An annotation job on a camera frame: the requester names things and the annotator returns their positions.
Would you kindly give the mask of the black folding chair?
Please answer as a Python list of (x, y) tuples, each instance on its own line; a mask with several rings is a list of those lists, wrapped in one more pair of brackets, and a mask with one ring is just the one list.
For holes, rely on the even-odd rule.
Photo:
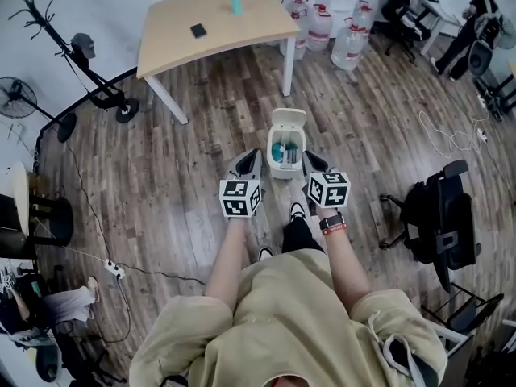
[[(484, 299), (456, 283), (451, 283), (451, 287), (455, 290), (453, 295), (437, 310), (432, 311), (426, 306), (422, 306), (422, 310), (428, 313), (439, 324), (444, 325), (448, 330), (462, 335), (468, 335), (485, 323), (487, 319), (492, 316), (505, 297), (504, 293), (499, 293), (489, 299)], [(438, 312), (451, 302), (455, 301), (460, 293), (465, 293), (469, 296), (467, 301), (452, 312), (446, 320), (440, 318), (438, 316)]]

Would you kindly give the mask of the person's right forearm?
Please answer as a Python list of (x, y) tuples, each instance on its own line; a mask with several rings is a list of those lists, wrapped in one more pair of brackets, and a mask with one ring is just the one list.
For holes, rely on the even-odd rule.
[(347, 237), (347, 229), (324, 239), (335, 293), (346, 311), (351, 312), (362, 297), (372, 292), (372, 287)]

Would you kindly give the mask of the white power strip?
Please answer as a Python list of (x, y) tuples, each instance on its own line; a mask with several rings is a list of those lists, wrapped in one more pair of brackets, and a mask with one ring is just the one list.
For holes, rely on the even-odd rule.
[(126, 275), (125, 269), (120, 264), (110, 259), (105, 259), (104, 268), (106, 271), (113, 274), (117, 280), (123, 279)]

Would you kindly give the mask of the beige t-shirt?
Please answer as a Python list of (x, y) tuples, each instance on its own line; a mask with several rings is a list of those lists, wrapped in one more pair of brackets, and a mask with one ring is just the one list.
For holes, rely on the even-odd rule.
[(269, 387), (281, 376), (309, 387), (437, 385), (447, 353), (398, 289), (375, 291), (347, 312), (322, 252), (302, 249), (245, 268), (235, 310), (216, 298), (176, 296), (132, 359), (130, 387)]

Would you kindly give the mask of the black trousers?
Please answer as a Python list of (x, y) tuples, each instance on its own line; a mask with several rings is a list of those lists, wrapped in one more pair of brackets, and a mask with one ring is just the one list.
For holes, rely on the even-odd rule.
[(313, 238), (311, 229), (306, 220), (297, 216), (291, 219), (283, 228), (282, 253), (294, 252), (302, 249), (314, 249), (324, 252), (323, 248)]

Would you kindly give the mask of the black coat rack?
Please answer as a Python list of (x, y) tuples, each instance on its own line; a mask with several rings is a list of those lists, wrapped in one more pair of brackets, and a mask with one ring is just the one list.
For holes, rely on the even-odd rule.
[[(89, 61), (92, 59), (86, 59), (79, 50), (73, 49), (71, 40), (67, 42), (60, 36), (51, 25), (54, 14), (50, 15), (48, 13), (53, 1), (54, 0), (50, 0), (42, 15), (35, 5), (35, 0), (23, 0), (26, 7), (15, 12), (8, 19), (11, 20), (17, 15), (28, 13), (31, 16), (31, 20), (26, 21), (24, 26), (37, 26), (39, 28), (31, 39), (33, 40), (41, 31), (45, 31), (60, 49), (60, 51), (56, 53), (56, 56), (64, 58), (84, 87), (88, 99), (99, 109), (116, 109), (116, 121), (118, 123), (128, 123), (139, 111), (139, 101), (136, 98), (127, 98), (122, 90), (116, 88), (113, 83), (109, 83), (106, 79), (95, 73), (89, 66)], [(98, 92), (104, 94), (103, 98), (100, 98), (94, 91), (89, 90), (85, 86), (77, 74), (77, 69), (96, 85)]]

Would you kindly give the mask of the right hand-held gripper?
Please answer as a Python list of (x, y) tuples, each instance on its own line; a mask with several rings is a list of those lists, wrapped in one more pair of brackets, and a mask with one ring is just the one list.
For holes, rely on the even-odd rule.
[(332, 164), (308, 150), (302, 153), (302, 166), (311, 215), (316, 215), (318, 208), (339, 209), (347, 205), (351, 184), (345, 172), (332, 172)]

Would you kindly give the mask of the black floor fan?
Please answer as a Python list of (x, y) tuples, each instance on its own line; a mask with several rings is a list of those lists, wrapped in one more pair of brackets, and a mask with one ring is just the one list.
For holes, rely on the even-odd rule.
[(10, 119), (23, 119), (36, 110), (51, 124), (58, 125), (57, 139), (61, 143), (69, 139), (77, 123), (74, 113), (58, 119), (38, 105), (35, 92), (25, 81), (15, 77), (0, 77), (0, 115)]

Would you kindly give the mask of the dark round fan head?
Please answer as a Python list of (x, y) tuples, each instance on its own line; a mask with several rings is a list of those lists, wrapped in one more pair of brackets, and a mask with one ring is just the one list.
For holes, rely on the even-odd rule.
[(47, 383), (56, 381), (62, 368), (60, 349), (51, 344), (39, 346), (35, 350), (35, 370), (38, 376)]

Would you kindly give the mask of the white pedal trash bin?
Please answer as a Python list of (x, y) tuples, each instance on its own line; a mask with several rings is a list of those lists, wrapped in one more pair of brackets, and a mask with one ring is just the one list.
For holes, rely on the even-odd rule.
[[(267, 162), (272, 177), (289, 180), (303, 177), (302, 153), (306, 150), (306, 112), (294, 108), (276, 108), (272, 112), (272, 126), (267, 139)], [(283, 161), (275, 162), (271, 157), (274, 143), (285, 146)]]

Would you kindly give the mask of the round table black pedestal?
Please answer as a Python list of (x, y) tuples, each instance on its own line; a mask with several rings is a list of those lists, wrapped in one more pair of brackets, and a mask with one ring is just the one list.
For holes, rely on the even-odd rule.
[[(66, 198), (42, 198), (30, 191), (23, 163), (10, 171), (11, 195), (0, 193), (0, 257), (34, 259), (35, 246), (66, 246), (73, 236), (73, 212)], [(48, 236), (35, 235), (31, 221), (46, 221)]]

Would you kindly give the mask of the person's left forearm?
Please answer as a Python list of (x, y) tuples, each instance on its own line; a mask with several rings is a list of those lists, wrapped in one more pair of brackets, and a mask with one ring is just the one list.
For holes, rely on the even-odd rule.
[(243, 268), (249, 263), (248, 218), (230, 218), (203, 294), (217, 298), (232, 311), (237, 302)]

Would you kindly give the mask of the black smartwatch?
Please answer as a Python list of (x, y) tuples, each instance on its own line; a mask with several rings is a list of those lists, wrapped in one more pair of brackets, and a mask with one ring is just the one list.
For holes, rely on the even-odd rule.
[(328, 228), (329, 226), (338, 224), (338, 223), (345, 223), (344, 218), (342, 214), (337, 211), (332, 216), (323, 217), (319, 221), (319, 228), (322, 231), (325, 228)]

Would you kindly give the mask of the dark grey cap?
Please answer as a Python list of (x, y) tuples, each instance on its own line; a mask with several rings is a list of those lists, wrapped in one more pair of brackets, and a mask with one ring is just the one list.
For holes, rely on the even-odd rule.
[(86, 33), (77, 33), (71, 39), (73, 49), (79, 50), (86, 59), (93, 59), (96, 54), (94, 51), (94, 41)]

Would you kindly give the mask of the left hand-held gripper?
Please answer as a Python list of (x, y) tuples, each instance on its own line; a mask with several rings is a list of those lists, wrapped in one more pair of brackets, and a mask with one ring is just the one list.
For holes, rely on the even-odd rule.
[(219, 183), (219, 201), (226, 218), (251, 218), (262, 201), (262, 151), (249, 149), (233, 159), (228, 178)]

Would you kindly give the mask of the light wooden desk white legs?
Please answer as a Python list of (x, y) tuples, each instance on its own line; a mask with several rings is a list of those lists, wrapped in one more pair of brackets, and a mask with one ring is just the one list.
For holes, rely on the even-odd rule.
[[(139, 46), (136, 76), (151, 87), (182, 124), (189, 120), (158, 75), (207, 56), (285, 40), (282, 93), (291, 93), (295, 39), (300, 31), (279, 0), (242, 0), (236, 16), (231, 0), (162, 0), (148, 8)], [(195, 39), (190, 28), (201, 23), (206, 35)]]

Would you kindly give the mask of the black mesh office chair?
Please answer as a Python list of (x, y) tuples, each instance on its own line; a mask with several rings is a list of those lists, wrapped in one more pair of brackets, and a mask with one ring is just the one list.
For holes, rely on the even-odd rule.
[(380, 195), (401, 209), (403, 232), (392, 242), (381, 241), (379, 248), (387, 250), (403, 242), (414, 260), (433, 264), (439, 282), (451, 291), (451, 270), (456, 271), (476, 263), (481, 245), (475, 241), (472, 198), (464, 192), (460, 175), (468, 171), (465, 160), (455, 160), (414, 184), (401, 201), (392, 194)]

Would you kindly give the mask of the grey round fan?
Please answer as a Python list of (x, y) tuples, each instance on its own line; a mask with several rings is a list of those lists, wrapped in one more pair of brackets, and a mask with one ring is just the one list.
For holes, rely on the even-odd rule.
[(516, 27), (505, 15), (500, 17), (500, 31), (497, 46), (505, 50), (510, 50), (516, 46)]

